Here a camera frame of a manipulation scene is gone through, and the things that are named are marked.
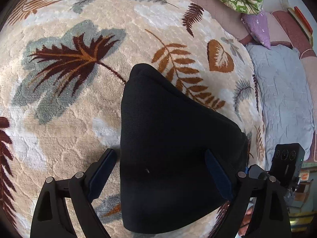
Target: black camera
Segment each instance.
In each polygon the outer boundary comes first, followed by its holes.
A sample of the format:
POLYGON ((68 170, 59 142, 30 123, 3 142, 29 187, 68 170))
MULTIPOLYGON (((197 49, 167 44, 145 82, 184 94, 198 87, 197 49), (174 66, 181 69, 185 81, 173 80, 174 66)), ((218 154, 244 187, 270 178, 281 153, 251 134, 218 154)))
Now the black camera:
POLYGON ((274 176, 287 192, 284 195, 286 205, 294 200, 294 192, 300 182, 299 173, 302 168, 305 151, 298 143, 278 144, 275 147, 272 166, 268 172, 274 176))

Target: metal screw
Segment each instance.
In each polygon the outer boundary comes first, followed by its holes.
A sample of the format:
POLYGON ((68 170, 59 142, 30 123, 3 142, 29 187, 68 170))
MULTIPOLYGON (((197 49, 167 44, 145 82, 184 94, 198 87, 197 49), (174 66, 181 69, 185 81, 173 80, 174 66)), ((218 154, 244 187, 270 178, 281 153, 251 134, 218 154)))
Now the metal screw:
POLYGON ((244 177, 246 177, 247 175, 245 174, 245 172, 239 172, 239 173, 238 173, 238 176, 241 177, 241 178, 244 178, 244 177))
POLYGON ((274 176, 270 176, 270 177, 269 177, 269 180, 270 180, 271 182, 276 182, 276 178, 275 178, 274 176))
POLYGON ((51 176, 50 176, 50 177, 47 177, 45 181, 46 181, 47 183, 50 183, 50 182, 53 181, 53 177, 51 177, 51 176))
POLYGON ((78 173, 75 174, 75 177, 78 178, 78 179, 83 177, 83 176, 84 176, 83 172, 78 172, 78 173))

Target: red book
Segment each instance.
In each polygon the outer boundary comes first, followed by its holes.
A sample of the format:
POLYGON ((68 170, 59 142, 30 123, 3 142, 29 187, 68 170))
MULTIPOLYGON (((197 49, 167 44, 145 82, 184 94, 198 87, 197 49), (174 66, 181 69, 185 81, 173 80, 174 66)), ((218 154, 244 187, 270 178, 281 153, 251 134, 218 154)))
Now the red book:
POLYGON ((295 14, 297 15, 297 17, 299 17, 300 20, 304 23, 305 27, 308 29, 310 34, 313 34, 312 27, 310 26, 310 24, 306 20, 305 16, 302 14, 302 12, 299 10, 299 8, 297 6, 294 7, 294 11, 295 11, 295 14))

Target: black fabric cover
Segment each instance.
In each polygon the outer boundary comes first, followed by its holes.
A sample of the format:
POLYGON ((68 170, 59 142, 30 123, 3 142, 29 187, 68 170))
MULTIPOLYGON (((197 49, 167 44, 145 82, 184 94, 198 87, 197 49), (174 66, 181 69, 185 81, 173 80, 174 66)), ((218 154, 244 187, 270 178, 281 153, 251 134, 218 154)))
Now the black fabric cover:
POLYGON ((124 227, 156 234, 188 225, 226 200, 204 161, 210 149, 228 175, 247 165, 247 138, 223 115, 186 97, 148 64, 137 64, 121 104, 124 227))

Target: hand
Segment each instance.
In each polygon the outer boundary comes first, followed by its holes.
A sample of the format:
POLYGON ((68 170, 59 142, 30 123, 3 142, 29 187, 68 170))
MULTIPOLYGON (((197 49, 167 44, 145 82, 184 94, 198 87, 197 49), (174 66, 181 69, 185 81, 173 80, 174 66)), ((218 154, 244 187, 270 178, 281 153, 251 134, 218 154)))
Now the hand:
POLYGON ((250 221, 251 221, 252 212, 253 212, 253 206, 250 207, 247 210, 247 212, 245 212, 245 216, 244 216, 242 223, 241 223, 241 226, 243 226, 243 227, 240 228, 238 231, 239 236, 245 235, 245 233, 247 232, 247 229, 249 227, 248 223, 250 223, 250 221))

